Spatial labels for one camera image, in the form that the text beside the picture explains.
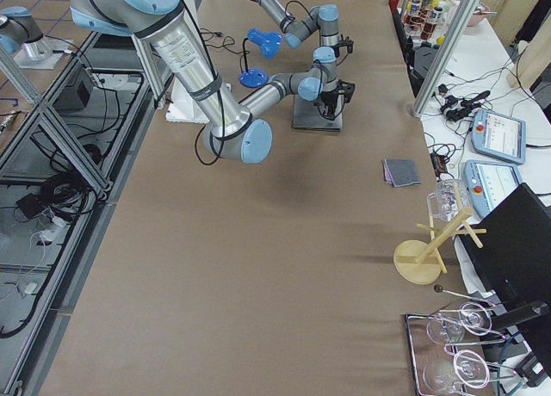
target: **wooden round base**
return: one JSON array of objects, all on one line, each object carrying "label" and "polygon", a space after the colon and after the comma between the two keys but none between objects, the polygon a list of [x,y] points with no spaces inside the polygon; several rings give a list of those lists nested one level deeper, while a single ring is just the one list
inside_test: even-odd
[{"label": "wooden round base", "polygon": [[408,239],[394,249],[394,265],[398,272],[414,284],[431,284],[442,271],[434,254],[429,255],[423,263],[415,263],[415,258],[428,244],[416,239]]}]

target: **black monitor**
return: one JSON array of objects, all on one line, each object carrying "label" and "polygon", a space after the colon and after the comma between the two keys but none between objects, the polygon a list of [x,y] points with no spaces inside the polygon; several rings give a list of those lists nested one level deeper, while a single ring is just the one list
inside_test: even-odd
[{"label": "black monitor", "polygon": [[[526,183],[520,184],[477,226],[482,248],[461,241],[484,287],[507,311],[539,300],[551,306],[551,215]],[[551,375],[551,314],[518,325],[543,369]]]}]

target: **black electronic device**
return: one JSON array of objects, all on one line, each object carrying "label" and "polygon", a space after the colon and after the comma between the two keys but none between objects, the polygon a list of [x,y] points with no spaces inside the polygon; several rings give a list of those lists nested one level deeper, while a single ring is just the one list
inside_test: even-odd
[{"label": "black electronic device", "polygon": [[511,312],[526,342],[551,374],[551,315],[525,314],[534,302],[551,304],[551,215],[526,183],[521,183],[478,225],[484,245],[460,236],[484,287],[494,290]]}]

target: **beige fabric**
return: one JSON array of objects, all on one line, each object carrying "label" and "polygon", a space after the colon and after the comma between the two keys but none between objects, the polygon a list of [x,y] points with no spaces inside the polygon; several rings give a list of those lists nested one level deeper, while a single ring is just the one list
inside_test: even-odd
[{"label": "beige fabric", "polygon": [[[415,224],[434,176],[392,19],[386,0],[301,1],[338,3],[356,41],[338,67],[356,83],[344,130],[292,130],[289,97],[264,116],[275,135],[264,163],[207,168],[193,154],[198,126],[159,113],[42,396],[412,394],[401,314],[449,298],[393,266],[397,243],[428,238]],[[200,17],[238,43],[253,25],[276,29],[245,0],[204,0]],[[305,70],[313,37],[268,64],[253,52],[251,65]],[[245,96],[238,58],[212,55]],[[383,158],[413,158],[423,183],[389,187]],[[440,282],[459,289],[450,264]]]}]

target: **blue and white device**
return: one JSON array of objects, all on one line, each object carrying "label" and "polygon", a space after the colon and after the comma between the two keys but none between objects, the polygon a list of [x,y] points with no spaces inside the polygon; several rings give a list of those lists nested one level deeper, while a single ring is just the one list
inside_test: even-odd
[{"label": "blue and white device", "polygon": [[481,218],[523,181],[516,165],[501,162],[467,161],[463,176],[474,210]]},{"label": "blue and white device", "polygon": [[524,164],[526,122],[482,109],[474,115],[473,148],[489,157]]}]

